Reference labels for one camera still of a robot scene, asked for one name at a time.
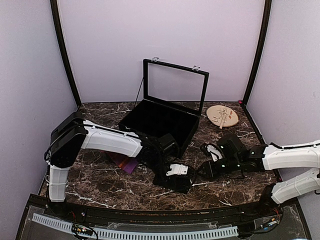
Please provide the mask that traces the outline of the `purple orange striped sock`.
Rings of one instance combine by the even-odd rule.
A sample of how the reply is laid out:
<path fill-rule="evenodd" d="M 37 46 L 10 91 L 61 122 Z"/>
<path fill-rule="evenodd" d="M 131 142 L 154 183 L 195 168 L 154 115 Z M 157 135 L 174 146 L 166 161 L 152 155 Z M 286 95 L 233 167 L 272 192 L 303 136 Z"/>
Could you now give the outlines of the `purple orange striped sock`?
<path fill-rule="evenodd" d="M 139 164 L 134 157 L 129 157 L 124 154 L 107 152 L 107 155 L 120 169 L 128 174 L 131 174 Z"/>

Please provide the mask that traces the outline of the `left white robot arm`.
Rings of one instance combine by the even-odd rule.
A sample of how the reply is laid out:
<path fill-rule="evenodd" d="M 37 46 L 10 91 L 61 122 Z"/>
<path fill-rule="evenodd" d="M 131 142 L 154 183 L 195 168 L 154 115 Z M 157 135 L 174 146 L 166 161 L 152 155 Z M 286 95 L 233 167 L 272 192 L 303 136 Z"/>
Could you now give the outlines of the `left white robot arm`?
<path fill-rule="evenodd" d="M 51 210 L 60 218 L 71 213 L 65 203 L 68 174 L 79 151 L 101 150 L 135 158 L 154 173 L 153 184 L 186 194 L 196 178 L 195 170 L 167 158 L 179 152 L 178 144 L 169 133 L 158 138 L 140 132 L 121 131 L 98 125 L 73 112 L 50 135 L 44 153 L 49 165 L 48 197 Z"/>

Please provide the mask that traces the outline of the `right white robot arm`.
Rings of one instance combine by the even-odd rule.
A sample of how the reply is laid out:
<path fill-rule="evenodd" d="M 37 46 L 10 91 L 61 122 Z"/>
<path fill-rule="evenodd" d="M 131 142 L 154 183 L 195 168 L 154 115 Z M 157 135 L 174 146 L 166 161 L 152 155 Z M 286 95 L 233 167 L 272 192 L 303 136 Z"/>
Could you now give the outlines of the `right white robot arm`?
<path fill-rule="evenodd" d="M 265 187 L 255 213 L 266 217 L 276 206 L 309 192 L 320 193 L 320 143 L 280 146 L 261 144 L 247 149 L 235 134 L 223 136 L 217 144 L 203 144 L 201 150 L 211 160 L 204 162 L 198 174 L 207 179 L 241 171 L 264 172 L 284 168 L 308 168 L 309 170 L 284 182 Z"/>

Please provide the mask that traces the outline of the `black display case box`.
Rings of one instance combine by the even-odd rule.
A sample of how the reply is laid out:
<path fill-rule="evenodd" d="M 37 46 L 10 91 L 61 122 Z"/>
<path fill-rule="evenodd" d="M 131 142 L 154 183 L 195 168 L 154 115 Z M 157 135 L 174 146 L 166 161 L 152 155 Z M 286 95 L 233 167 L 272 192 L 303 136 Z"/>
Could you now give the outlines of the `black display case box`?
<path fill-rule="evenodd" d="M 143 99 L 118 127 L 155 138 L 170 134 L 177 144 L 172 154 L 180 159 L 198 129 L 210 74 L 156 58 L 142 64 Z"/>

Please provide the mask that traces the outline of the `black right frame post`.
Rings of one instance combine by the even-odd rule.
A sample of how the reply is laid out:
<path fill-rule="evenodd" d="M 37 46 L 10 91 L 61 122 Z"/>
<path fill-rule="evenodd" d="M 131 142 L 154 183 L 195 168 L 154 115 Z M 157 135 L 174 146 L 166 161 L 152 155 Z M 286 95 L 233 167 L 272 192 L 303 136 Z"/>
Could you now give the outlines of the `black right frame post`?
<path fill-rule="evenodd" d="M 261 27 L 258 37 L 258 42 L 256 46 L 256 51 L 252 63 L 252 68 L 250 71 L 250 75 L 248 78 L 248 83 L 244 92 L 244 96 L 242 99 L 242 104 L 246 108 L 254 87 L 254 83 L 256 80 L 256 76 L 258 73 L 258 69 L 260 66 L 263 49 L 265 45 L 265 40 L 267 36 L 268 26 L 269 26 L 269 20 L 271 15 L 271 8 L 272 8 L 272 0 L 265 0 L 264 1 L 264 8 L 263 8 L 263 15 L 262 15 L 262 21 L 261 21 Z"/>

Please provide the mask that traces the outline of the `black frame post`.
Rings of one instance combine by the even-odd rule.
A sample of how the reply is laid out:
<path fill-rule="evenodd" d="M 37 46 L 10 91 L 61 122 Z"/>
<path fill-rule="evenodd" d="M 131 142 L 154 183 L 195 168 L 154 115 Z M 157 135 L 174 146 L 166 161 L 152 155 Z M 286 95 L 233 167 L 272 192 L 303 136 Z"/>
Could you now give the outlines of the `black frame post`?
<path fill-rule="evenodd" d="M 250 71 L 250 75 L 248 78 L 248 83 L 244 92 L 244 96 L 242 99 L 242 104 L 246 108 L 254 87 L 254 83 L 256 80 L 256 76 L 258 73 L 258 69 L 260 66 L 263 49 L 265 45 L 265 40 L 267 36 L 268 26 L 269 26 L 269 20 L 271 15 L 271 8 L 272 8 L 272 0 L 265 0 L 264 1 L 264 8 L 263 8 L 263 15 L 262 15 L 262 21 L 261 21 L 261 27 L 258 37 L 258 42 L 256 46 L 256 51 L 252 63 L 252 68 Z"/>
<path fill-rule="evenodd" d="M 80 98 L 79 91 L 76 86 L 76 81 L 72 72 L 69 56 L 67 53 L 66 43 L 63 34 L 62 23 L 60 19 L 59 7 L 57 0 L 50 0 L 51 14 L 56 34 L 56 39 L 58 42 L 58 47 L 62 59 L 62 63 L 64 66 L 64 70 L 67 76 L 68 84 L 71 89 L 72 96 L 74 98 L 76 106 L 79 108 L 82 105 L 82 101 Z"/>

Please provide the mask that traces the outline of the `black left frame post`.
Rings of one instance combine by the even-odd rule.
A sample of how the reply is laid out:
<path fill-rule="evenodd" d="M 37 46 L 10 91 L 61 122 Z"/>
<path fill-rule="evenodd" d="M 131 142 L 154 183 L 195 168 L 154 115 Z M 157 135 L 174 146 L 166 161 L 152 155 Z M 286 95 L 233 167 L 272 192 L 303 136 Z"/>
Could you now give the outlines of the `black left frame post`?
<path fill-rule="evenodd" d="M 76 106 L 79 108 L 82 105 L 82 101 L 80 98 L 79 91 L 76 86 L 76 81 L 72 72 L 69 56 L 67 53 L 66 43 L 63 34 L 62 23 L 60 19 L 59 7 L 57 0 L 50 0 L 51 14 L 56 34 L 56 39 L 58 42 L 58 47 L 62 59 L 62 63 L 64 66 L 64 70 L 67 76 L 68 84 L 71 89 L 72 96 L 74 98 Z"/>

